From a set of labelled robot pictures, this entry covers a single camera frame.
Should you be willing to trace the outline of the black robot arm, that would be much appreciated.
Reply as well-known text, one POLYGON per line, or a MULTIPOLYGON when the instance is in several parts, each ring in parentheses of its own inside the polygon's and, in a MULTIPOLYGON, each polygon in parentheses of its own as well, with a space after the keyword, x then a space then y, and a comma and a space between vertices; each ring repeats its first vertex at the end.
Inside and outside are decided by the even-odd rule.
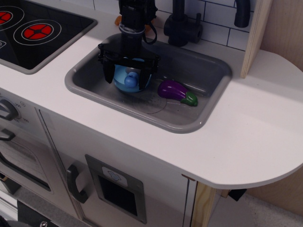
POLYGON ((145 26, 149 25, 156 34, 152 20, 156 18, 157 8, 153 0, 120 0, 119 23, 121 33, 112 35, 98 45, 98 60, 103 65, 103 74, 107 83, 112 83, 118 67, 133 68, 139 70, 137 77, 126 76, 123 79, 127 88, 133 88, 132 82, 136 82, 135 88, 139 91, 148 85, 151 75, 158 69, 160 56, 143 47, 148 42, 145 36, 145 26))

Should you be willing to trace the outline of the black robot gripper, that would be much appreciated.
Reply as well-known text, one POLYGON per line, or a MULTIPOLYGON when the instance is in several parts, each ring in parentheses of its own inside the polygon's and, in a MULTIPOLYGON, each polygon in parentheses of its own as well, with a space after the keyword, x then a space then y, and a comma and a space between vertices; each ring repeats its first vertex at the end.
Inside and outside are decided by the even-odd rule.
POLYGON ((143 46, 141 39, 115 34, 98 45, 98 60, 103 65, 106 82, 112 83, 115 64, 141 69, 139 90, 145 89, 151 73, 158 71, 160 57, 143 46))

